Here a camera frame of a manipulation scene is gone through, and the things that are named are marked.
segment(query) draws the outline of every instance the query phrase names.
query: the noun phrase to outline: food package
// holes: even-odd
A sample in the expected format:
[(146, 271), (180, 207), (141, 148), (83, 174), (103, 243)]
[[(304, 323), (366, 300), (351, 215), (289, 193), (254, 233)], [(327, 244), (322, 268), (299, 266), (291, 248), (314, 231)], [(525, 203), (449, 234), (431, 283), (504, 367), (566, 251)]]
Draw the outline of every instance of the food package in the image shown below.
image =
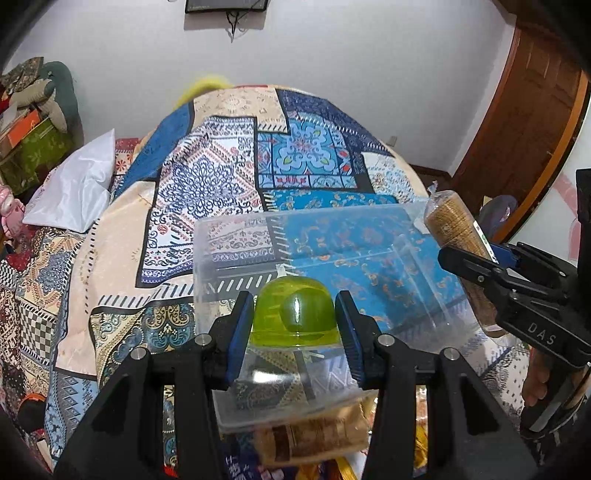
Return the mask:
[(255, 431), (261, 463), (281, 467), (317, 463), (369, 445), (369, 426), (359, 403), (321, 417)]
[[(424, 223), (440, 247), (451, 245), (496, 262), (484, 233), (456, 192), (445, 190), (431, 195)], [(504, 336), (507, 332), (496, 324), (496, 308), (483, 288), (462, 278), (460, 281), (484, 333), (495, 339)]]
[[(427, 410), (427, 387), (417, 385), (415, 393), (417, 401), (415, 444), (414, 444), (414, 475), (419, 476), (425, 473), (427, 466), (428, 452), (428, 410)], [(363, 414), (368, 419), (370, 429), (373, 428), (378, 399), (366, 399), (362, 403)], [(348, 454), (337, 458), (339, 472), (342, 480), (361, 480), (363, 469), (367, 460), (368, 450)]]

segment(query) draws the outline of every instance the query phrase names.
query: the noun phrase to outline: green lid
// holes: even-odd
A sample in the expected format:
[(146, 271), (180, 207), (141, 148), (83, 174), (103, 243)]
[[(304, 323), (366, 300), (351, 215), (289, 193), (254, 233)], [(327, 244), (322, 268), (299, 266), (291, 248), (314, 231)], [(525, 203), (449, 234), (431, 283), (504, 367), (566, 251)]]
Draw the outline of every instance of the green lid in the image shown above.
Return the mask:
[(277, 348), (339, 343), (330, 292), (308, 277), (269, 282), (256, 300), (251, 342)]

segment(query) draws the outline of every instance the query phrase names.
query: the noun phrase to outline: patterned bedspread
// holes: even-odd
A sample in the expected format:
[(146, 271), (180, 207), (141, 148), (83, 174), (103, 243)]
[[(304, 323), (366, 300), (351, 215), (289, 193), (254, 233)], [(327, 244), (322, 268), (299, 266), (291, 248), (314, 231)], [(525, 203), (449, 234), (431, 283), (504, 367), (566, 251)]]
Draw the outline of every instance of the patterned bedspread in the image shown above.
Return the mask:
[[(112, 203), (87, 234), (41, 228), (23, 271), (0, 261), (0, 401), (14, 415), (26, 393), (48, 397), (45, 427), (54, 460), (131, 349), (164, 352), (194, 335), (195, 221), (413, 202), (427, 195), (400, 156), (327, 100), (297, 90), (218, 90), (182, 106), (138, 142), (117, 142)], [(433, 239), (404, 217), (393, 219), (388, 230), (410, 239), (436, 279), (438, 299), (458, 304), (462, 290), (439, 268)], [(233, 239), (233, 253), (295, 268), (290, 253), (302, 234), (264, 229)], [(277, 273), (262, 275), (250, 263), (243, 263), (233, 285), (248, 284), (256, 294)], [(337, 270), (327, 270), (323, 281), (350, 290), (384, 329), (398, 326), (404, 312), (415, 312), (417, 292), (399, 278), (384, 288), (379, 265), (359, 266), (347, 277)], [(217, 290), (215, 301), (229, 311), (238, 289)], [(508, 352), (478, 332), (462, 345), (480, 374), (494, 373)], [(518, 362), (522, 368), (524, 359)], [(519, 395), (505, 386), (514, 379), (521, 388), (522, 378), (508, 380), (509, 374), (499, 371), (489, 384), (508, 410), (517, 411)], [(167, 462), (174, 463), (171, 423), (165, 431)]]

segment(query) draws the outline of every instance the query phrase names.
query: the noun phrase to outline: white pillow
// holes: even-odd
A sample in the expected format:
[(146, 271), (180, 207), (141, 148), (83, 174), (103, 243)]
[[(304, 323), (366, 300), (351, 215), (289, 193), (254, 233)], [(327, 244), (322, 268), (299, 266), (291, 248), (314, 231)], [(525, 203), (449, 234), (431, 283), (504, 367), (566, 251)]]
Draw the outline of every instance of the white pillow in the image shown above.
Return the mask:
[(115, 130), (76, 150), (39, 188), (22, 220), (27, 225), (86, 232), (109, 205)]

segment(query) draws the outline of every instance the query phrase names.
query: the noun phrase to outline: floor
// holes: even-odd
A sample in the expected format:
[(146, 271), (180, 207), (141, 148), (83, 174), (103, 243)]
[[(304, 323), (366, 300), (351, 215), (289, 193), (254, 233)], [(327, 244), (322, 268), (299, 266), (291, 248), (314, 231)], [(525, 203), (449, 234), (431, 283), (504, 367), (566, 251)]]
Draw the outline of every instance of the floor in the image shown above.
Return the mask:
[(434, 181), (437, 182), (437, 191), (448, 190), (452, 184), (452, 178), (446, 171), (436, 170), (435, 168), (421, 167), (419, 165), (411, 165), (417, 175), (425, 185), (429, 188)]

